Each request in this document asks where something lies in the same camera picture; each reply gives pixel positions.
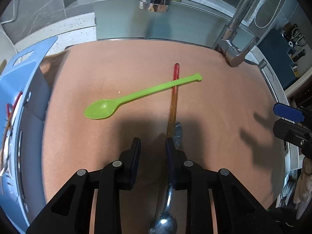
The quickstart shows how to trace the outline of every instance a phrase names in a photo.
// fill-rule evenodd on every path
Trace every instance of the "cable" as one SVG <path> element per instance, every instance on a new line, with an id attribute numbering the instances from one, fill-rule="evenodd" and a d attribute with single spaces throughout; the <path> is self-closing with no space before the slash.
<path id="1" fill-rule="evenodd" d="M 260 5 L 260 7 L 257 9 L 257 12 L 255 13 L 254 22 L 255 22 L 255 25 L 256 25 L 259 29 L 263 29 L 263 28 L 266 28 L 267 26 L 269 26 L 269 24 L 270 24 L 270 23 L 272 22 L 272 20 L 274 19 L 275 14 L 276 14 L 276 12 L 277 12 L 277 10 L 278 10 L 278 8 L 279 8 L 280 3 L 282 2 L 282 0 L 279 1 L 278 5 L 277 5 L 277 8 L 276 8 L 276 10 L 275 10 L 275 12 L 274 12 L 272 18 L 270 19 L 270 21 L 269 21 L 265 26 L 258 26 L 257 23 L 256 23 L 256 21 L 255 21 L 255 19 L 256 19 L 256 17 L 257 17 L 257 14 L 258 14 L 259 10 L 261 9 L 261 7 L 264 5 L 265 2 L 266 2 L 266 0 L 263 1 L 263 3 Z"/>
<path id="2" fill-rule="evenodd" d="M 5 31 L 3 31 L 2 29 L 0 29 L 0 32 L 3 32 L 3 34 L 7 37 L 7 39 L 10 41 L 10 43 L 12 44 L 12 46 L 14 47 L 14 50 L 16 53 L 18 53 L 15 45 L 13 44 L 12 40 L 9 38 L 9 36 L 5 33 Z"/>
<path id="3" fill-rule="evenodd" d="M 6 23 L 13 22 L 14 20 L 15 20 L 15 0 L 13 0 L 13 18 L 11 20 L 0 22 L 0 23 L 1 23 L 1 25 L 3 25 L 3 24 L 6 24 Z"/>

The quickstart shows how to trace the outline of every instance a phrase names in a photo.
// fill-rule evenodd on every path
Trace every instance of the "blue dish rack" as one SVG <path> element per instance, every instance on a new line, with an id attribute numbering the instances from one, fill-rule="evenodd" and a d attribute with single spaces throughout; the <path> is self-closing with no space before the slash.
<path id="1" fill-rule="evenodd" d="M 16 54 L 0 75 L 1 141 L 7 124 L 7 104 L 22 91 L 8 146 L 8 166 L 1 177 L 0 205 L 20 233 L 25 233 L 46 205 L 41 169 L 43 126 L 51 95 L 39 64 L 57 37 L 40 41 Z M 21 63 L 15 62 L 26 54 Z"/>

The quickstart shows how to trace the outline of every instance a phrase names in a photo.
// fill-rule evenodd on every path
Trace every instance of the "kitchen faucet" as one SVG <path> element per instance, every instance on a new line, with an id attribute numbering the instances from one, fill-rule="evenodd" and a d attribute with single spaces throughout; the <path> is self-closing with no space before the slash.
<path id="1" fill-rule="evenodd" d="M 172 0 L 139 0 L 140 8 L 152 12 L 167 12 Z M 248 45 L 240 51 L 232 41 L 237 34 L 237 29 L 243 21 L 250 7 L 255 0 L 240 0 L 234 16 L 228 25 L 225 25 L 213 49 L 225 56 L 231 67 L 237 67 L 241 64 L 246 54 L 256 45 L 256 37 L 254 37 Z"/>
<path id="2" fill-rule="evenodd" d="M 231 67 L 237 67 L 241 64 L 246 54 L 256 45 L 256 37 L 254 37 L 242 51 L 232 43 L 240 23 L 243 21 L 254 1 L 255 0 L 239 1 L 234 16 L 229 24 L 224 26 L 213 45 L 213 49 L 223 54 Z"/>

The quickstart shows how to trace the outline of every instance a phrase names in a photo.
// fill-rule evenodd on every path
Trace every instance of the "green plastic spoon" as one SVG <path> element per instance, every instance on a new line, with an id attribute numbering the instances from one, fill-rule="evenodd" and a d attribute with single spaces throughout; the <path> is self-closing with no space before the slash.
<path id="1" fill-rule="evenodd" d="M 111 116 L 118 106 L 135 100 L 140 97 L 147 96 L 149 94 L 159 92 L 168 88 L 171 88 L 173 86 L 181 85 L 184 83 L 189 83 L 192 81 L 200 81 L 202 80 L 202 76 L 199 73 L 196 73 L 195 75 L 184 77 L 178 80 L 174 80 L 168 83 L 163 83 L 145 90 L 141 90 L 135 93 L 132 93 L 130 95 L 117 98 L 117 99 L 102 99 L 99 101 L 96 101 L 92 103 L 90 106 L 87 107 L 85 110 L 85 116 L 90 119 L 105 119 Z"/>

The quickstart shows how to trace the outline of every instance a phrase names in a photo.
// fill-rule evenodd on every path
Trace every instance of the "spoon handle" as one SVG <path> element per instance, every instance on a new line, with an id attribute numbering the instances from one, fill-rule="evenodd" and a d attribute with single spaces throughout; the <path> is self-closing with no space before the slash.
<path id="1" fill-rule="evenodd" d="M 132 101 L 134 99 L 144 97 L 146 95 L 171 88 L 173 86 L 181 85 L 184 83 L 189 83 L 189 82 L 196 81 L 196 80 L 198 81 L 202 80 L 202 76 L 199 73 L 196 73 L 195 75 L 184 77 L 178 80 L 174 80 L 168 83 L 163 83 L 163 84 L 160 84 L 160 85 L 157 85 L 157 86 L 145 89 L 145 90 L 134 92 L 132 94 L 119 98 L 118 102 L 119 104 L 123 104 L 129 101 Z"/>

